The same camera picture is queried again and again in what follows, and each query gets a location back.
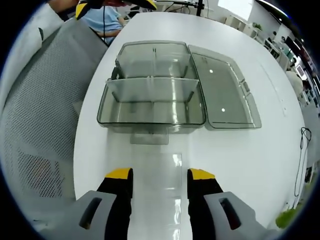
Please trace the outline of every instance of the light blue shirt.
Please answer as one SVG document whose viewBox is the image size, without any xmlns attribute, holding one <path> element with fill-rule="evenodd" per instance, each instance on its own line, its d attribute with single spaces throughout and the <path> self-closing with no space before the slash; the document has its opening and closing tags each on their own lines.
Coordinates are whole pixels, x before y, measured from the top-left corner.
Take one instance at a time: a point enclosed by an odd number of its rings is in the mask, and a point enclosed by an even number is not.
<svg viewBox="0 0 320 240">
<path fill-rule="evenodd" d="M 90 9 L 81 19 L 96 32 L 108 33 L 122 29 L 118 17 L 120 14 L 112 6 L 105 6 L 100 9 Z M 106 37 L 105 42 L 110 44 L 114 38 Z"/>
</svg>

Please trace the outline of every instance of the transparent container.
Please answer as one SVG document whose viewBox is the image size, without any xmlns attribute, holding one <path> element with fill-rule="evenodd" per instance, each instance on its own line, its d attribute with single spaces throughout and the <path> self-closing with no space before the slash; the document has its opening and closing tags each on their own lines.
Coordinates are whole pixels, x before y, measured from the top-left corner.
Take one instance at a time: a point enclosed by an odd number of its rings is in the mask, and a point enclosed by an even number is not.
<svg viewBox="0 0 320 240">
<path fill-rule="evenodd" d="M 138 41 L 123 45 L 115 61 L 121 79 L 168 77 L 196 79 L 185 43 Z"/>
<path fill-rule="evenodd" d="M 261 128 L 254 97 L 235 61 L 201 47 L 189 49 L 203 90 L 207 129 Z"/>
<path fill-rule="evenodd" d="M 206 121 L 197 79 L 109 79 L 97 121 L 120 133 L 188 133 Z"/>
</svg>

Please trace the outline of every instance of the chair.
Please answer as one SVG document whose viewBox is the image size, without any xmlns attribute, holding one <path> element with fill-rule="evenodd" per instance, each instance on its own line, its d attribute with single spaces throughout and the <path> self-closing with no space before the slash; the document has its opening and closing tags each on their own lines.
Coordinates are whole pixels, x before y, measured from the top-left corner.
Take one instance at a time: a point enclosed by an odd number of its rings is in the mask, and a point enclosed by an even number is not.
<svg viewBox="0 0 320 240">
<path fill-rule="evenodd" d="M 83 101 L 107 46 L 70 19 L 48 37 L 13 84 L 0 119 L 7 185 L 35 228 L 75 201 L 73 157 Z"/>
<path fill-rule="evenodd" d="M 280 56 L 278 57 L 278 63 L 280 65 L 280 67 L 286 71 L 287 68 L 289 67 L 289 64 L 290 64 L 290 59 L 287 57 L 287 55 L 281 51 L 280 52 Z"/>
</svg>

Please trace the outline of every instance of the person's arm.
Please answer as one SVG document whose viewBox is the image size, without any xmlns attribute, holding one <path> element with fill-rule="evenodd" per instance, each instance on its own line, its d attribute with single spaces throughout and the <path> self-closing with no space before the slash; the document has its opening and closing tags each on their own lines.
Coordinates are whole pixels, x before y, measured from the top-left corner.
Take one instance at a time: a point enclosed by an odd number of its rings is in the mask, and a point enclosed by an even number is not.
<svg viewBox="0 0 320 240">
<path fill-rule="evenodd" d="M 125 22 L 125 19 L 124 19 L 122 16 L 119 16 L 119 17 L 118 17 L 118 21 L 119 21 L 119 23 L 122 25 L 122 27 L 125 26 L 126 22 Z"/>
<path fill-rule="evenodd" d="M 110 38 L 110 37 L 116 37 L 120 33 L 120 31 L 121 30 L 118 29 L 118 30 L 115 30 L 115 31 L 108 31 L 108 32 L 105 32 L 105 33 L 97 32 L 96 34 L 98 34 L 98 36 L 101 37 L 101 38 L 104 38 L 104 37 Z"/>
</svg>

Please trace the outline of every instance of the white table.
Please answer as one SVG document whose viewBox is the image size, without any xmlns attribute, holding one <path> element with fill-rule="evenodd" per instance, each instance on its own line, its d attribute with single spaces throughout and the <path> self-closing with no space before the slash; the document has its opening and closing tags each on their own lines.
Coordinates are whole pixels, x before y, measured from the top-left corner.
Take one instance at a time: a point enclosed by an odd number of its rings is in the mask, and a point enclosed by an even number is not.
<svg viewBox="0 0 320 240">
<path fill-rule="evenodd" d="M 133 146 L 127 134 L 113 133 L 99 126 L 97 112 L 101 96 L 119 50 L 126 42 L 146 40 L 182 41 L 233 58 L 255 98 L 262 128 L 208 131 L 203 127 L 189 135 L 170 135 L 166 146 Z M 303 126 L 301 109 L 286 74 L 258 42 L 206 18 L 168 12 L 140 13 L 107 50 L 87 90 L 74 146 L 75 195 L 78 199 L 87 191 L 96 190 L 106 173 L 114 168 L 130 167 L 131 157 L 137 151 L 151 155 L 179 153 L 183 173 L 188 168 L 196 168 L 215 174 L 222 189 L 233 192 L 253 208 L 257 221 L 267 227 L 286 203 L 290 205 L 295 200 L 294 183 Z M 305 174 L 305 169 L 306 166 L 301 167 L 299 173 Z M 146 211 L 138 205 L 133 201 L 133 211 Z M 130 225 L 136 221 L 138 219 L 132 217 Z M 192 239 L 185 177 L 180 230 L 181 239 Z"/>
</svg>

